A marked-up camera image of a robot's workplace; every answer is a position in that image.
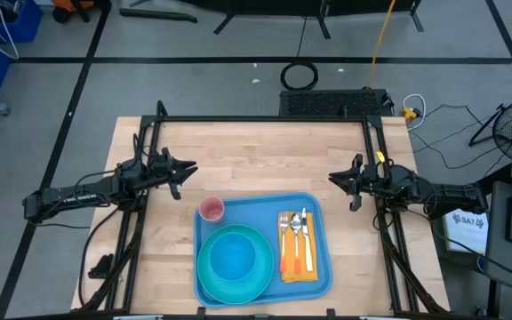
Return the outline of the pink plastic cup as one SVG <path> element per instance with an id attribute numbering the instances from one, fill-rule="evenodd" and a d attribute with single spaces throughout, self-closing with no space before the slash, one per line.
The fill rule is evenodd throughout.
<path id="1" fill-rule="evenodd" d="M 206 221 L 219 222 L 224 215 L 225 205 L 224 202 L 216 197 L 206 197 L 199 205 L 199 215 Z"/>

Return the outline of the blue plastic bowl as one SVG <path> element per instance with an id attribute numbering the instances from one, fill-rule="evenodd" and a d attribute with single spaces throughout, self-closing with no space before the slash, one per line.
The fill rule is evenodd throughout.
<path id="1" fill-rule="evenodd" d="M 238 281 L 252 272 L 255 247 L 251 239 L 239 232 L 218 236 L 209 251 L 209 260 L 216 275 L 225 281 Z"/>

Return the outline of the black metal table frame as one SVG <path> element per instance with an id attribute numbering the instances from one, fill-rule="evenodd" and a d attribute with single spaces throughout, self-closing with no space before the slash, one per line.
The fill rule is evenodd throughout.
<path id="1" fill-rule="evenodd" d="M 194 220 L 208 196 L 236 198 L 288 192 L 314 196 L 323 212 L 334 275 L 320 298 L 232 307 L 248 316 L 387 316 L 412 304 L 403 276 L 388 265 L 380 233 L 372 226 L 376 202 L 363 199 L 357 212 L 328 176 L 344 171 L 357 153 L 386 143 L 390 158 L 414 168 L 404 121 L 385 117 L 380 126 L 341 120 L 279 116 L 168 116 L 157 145 L 198 169 L 174 200 L 167 187 L 151 190 L 142 214 L 138 259 L 122 273 L 108 307 L 131 314 L 192 315 Z"/>

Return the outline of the white printed paper sheet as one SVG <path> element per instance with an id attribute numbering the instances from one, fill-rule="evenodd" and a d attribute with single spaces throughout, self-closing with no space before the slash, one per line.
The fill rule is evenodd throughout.
<path id="1" fill-rule="evenodd" d="M 457 209 L 443 216 L 443 224 L 446 237 L 485 254 L 489 227 L 485 213 L 474 214 Z"/>

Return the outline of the knife with cream handle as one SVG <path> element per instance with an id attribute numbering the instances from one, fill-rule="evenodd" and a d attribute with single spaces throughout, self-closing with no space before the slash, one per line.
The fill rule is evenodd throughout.
<path id="1" fill-rule="evenodd" d="M 311 244 L 310 244 L 310 238 L 309 238 L 309 231 L 308 231 L 308 216 L 307 216 L 306 208 L 303 208 L 301 211 L 301 225 L 302 225 L 302 231 L 303 231 L 303 235 L 304 235 L 304 239 L 305 239 L 306 269 L 307 269 L 307 271 L 311 272 L 314 270 L 314 268 L 313 268 L 313 258 L 312 258 Z"/>

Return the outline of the teal plastic plate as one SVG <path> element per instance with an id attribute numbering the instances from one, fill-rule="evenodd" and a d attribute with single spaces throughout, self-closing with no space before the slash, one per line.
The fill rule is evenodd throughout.
<path id="1" fill-rule="evenodd" d="M 213 271 L 209 251 L 216 238 L 225 232 L 239 232 L 248 236 L 255 247 L 252 272 L 238 281 L 225 281 Z M 208 236 L 196 258 L 196 273 L 208 295 L 224 305 L 243 305 L 256 300 L 267 290 L 275 272 L 275 257 L 269 241 L 258 230 L 245 225 L 228 225 Z"/>

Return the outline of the yellow cloth napkin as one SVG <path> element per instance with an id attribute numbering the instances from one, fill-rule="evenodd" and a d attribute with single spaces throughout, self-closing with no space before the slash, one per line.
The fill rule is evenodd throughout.
<path id="1" fill-rule="evenodd" d="M 277 215 L 278 222 L 278 248 L 279 248 L 279 270 L 280 270 L 280 246 L 281 246 L 281 231 L 279 227 L 279 214 Z M 312 212 L 307 212 L 308 216 L 308 231 L 309 238 L 311 244 L 312 258 L 313 258 L 313 268 L 314 270 L 309 272 L 306 269 L 306 259 L 305 259 L 305 239 L 303 235 L 302 229 L 299 232 L 299 249 L 300 249 L 300 265 L 301 272 L 296 275 L 294 273 L 294 234 L 292 232 L 292 228 L 290 225 L 291 217 L 295 212 L 288 212 L 288 228 L 285 231 L 285 260 L 286 260 L 286 270 L 282 274 L 280 272 L 280 276 L 284 283 L 295 283 L 295 282 L 316 282 L 319 280 L 318 275 L 318 261 L 317 261 L 317 245 L 316 245 L 316 232 L 315 232 L 315 222 L 314 216 Z"/>

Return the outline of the black perforated box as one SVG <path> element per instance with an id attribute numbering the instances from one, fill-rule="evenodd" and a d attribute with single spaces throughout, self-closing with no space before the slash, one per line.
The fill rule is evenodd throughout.
<path id="1" fill-rule="evenodd" d="M 282 91 L 280 116 L 392 116 L 394 102 L 383 89 Z"/>

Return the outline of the blue plastic tray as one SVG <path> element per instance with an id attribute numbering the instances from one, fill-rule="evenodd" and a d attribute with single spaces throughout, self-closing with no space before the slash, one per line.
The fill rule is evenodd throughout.
<path id="1" fill-rule="evenodd" d="M 234 198 L 226 199 L 224 205 L 224 218 L 217 223 L 208 222 L 200 215 L 195 216 L 193 240 L 195 272 L 197 255 L 210 234 L 228 225 L 245 225 L 258 230 L 269 241 L 275 257 L 275 272 L 267 290 L 256 300 L 244 305 L 314 299 L 324 296 L 331 289 L 332 264 L 326 243 L 323 215 L 319 203 L 312 195 L 301 192 Z M 290 209 L 302 208 L 306 208 L 307 212 L 312 212 L 314 216 L 319 280 L 284 283 L 279 271 L 277 215 Z M 199 301 L 208 308 L 243 306 L 224 305 L 212 299 L 202 288 L 197 273 L 194 278 L 194 291 Z"/>

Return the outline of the black partition screen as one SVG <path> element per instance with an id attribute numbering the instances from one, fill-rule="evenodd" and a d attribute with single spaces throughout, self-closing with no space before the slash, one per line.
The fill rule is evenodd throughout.
<path id="1" fill-rule="evenodd" d="M 325 39 L 331 35 L 325 18 L 385 12 L 392 0 L 181 0 L 206 10 L 222 12 L 227 18 L 215 29 L 219 34 L 236 15 L 279 15 L 312 17 Z"/>

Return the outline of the black floor bar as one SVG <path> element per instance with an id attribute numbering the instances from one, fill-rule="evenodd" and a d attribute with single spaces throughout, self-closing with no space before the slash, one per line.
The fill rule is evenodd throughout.
<path id="1" fill-rule="evenodd" d="M 125 17 L 188 21 L 188 22 L 192 22 L 192 23 L 198 22 L 196 17 L 186 14 L 186 13 L 179 13 L 179 12 L 158 12 L 158 11 L 131 9 L 131 8 L 120 8 L 119 13 Z"/>

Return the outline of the fork with orange handle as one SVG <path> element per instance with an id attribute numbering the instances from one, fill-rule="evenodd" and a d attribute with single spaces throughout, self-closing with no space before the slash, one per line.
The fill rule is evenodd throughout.
<path id="1" fill-rule="evenodd" d="M 279 214 L 279 227 L 280 227 L 280 231 L 281 231 L 280 272 L 283 274 L 286 270 L 285 231 L 288 228 L 288 212 L 281 212 Z"/>

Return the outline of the spoon with orange handle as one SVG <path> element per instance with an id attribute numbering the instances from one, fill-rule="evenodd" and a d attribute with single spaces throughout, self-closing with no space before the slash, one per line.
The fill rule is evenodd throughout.
<path id="1" fill-rule="evenodd" d="M 299 232 L 301 230 L 301 219 L 298 213 L 292 215 L 290 222 L 292 232 L 294 234 L 294 273 L 298 275 L 301 272 L 300 265 L 300 249 L 299 249 Z"/>

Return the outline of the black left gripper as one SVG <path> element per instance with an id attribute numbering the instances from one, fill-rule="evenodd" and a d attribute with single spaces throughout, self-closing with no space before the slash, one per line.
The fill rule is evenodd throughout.
<path id="1" fill-rule="evenodd" d="M 162 148 L 155 154 L 151 164 L 147 166 L 145 181 L 142 188 L 158 188 L 168 184 L 172 197 L 181 200 L 178 185 L 183 184 L 198 168 L 195 161 L 182 161 L 171 156 L 168 148 Z"/>

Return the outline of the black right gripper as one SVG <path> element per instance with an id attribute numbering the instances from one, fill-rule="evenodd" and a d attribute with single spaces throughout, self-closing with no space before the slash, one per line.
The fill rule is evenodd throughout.
<path id="1" fill-rule="evenodd" d="M 368 164 L 364 169 L 363 155 L 356 154 L 351 167 L 343 172 L 331 172 L 329 177 L 332 183 L 352 195 L 350 211 L 357 212 L 362 206 L 361 193 L 365 192 L 371 196 L 390 197 L 390 187 L 387 180 L 378 175 L 375 164 Z"/>

